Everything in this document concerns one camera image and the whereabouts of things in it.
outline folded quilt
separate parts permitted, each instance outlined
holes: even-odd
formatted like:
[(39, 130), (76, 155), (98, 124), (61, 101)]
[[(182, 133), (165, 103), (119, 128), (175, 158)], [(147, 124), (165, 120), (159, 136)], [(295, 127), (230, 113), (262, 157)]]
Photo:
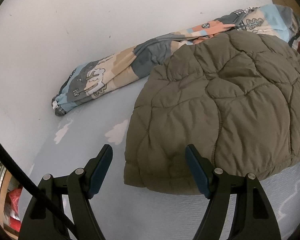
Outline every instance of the folded quilt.
[(198, 44), (234, 29), (275, 35), (288, 42), (300, 31), (300, 20), (291, 8), (280, 5), (239, 9), (202, 25), (162, 35), (82, 64), (72, 71), (52, 99), (55, 114), (62, 116), (78, 105), (149, 75), (154, 66), (163, 64), (183, 45)]

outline mattress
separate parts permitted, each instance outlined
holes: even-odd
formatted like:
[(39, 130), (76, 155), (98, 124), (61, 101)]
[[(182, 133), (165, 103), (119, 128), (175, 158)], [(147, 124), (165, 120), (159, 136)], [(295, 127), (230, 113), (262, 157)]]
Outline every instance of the mattress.
[[(106, 239), (192, 239), (208, 200), (203, 195), (168, 195), (123, 183), (126, 131), (134, 102), (146, 78), (76, 107), (51, 131), (29, 173), (38, 184), (46, 173), (54, 177), (84, 167), (104, 144), (114, 157), (100, 192), (90, 204)], [(300, 163), (261, 182), (277, 217), (282, 239), (300, 223)], [(31, 196), (23, 190), (19, 213), (23, 217)], [(70, 217), (68, 199), (63, 198)], [(235, 207), (230, 198), (220, 239), (227, 239)]]

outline silver screw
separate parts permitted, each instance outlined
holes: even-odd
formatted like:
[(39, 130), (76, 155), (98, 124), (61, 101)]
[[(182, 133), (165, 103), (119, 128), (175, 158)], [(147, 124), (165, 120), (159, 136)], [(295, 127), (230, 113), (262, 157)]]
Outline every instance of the silver screw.
[(83, 168), (78, 168), (78, 169), (75, 170), (75, 174), (77, 174), (77, 175), (80, 175), (80, 174), (82, 174), (83, 172), (84, 172), (84, 169), (83, 169)]
[(48, 180), (48, 179), (50, 179), (50, 178), (51, 178), (51, 175), (50, 175), (50, 174), (46, 174), (46, 175), (43, 176), (43, 179), (44, 179), (44, 180)]
[(223, 169), (221, 169), (221, 168), (215, 168), (215, 169), (214, 169), (214, 172), (215, 172), (216, 174), (222, 174), (222, 173), (223, 173)]
[(256, 176), (255, 176), (253, 173), (249, 173), (249, 174), (248, 174), (248, 178), (249, 178), (249, 179), (255, 179)]

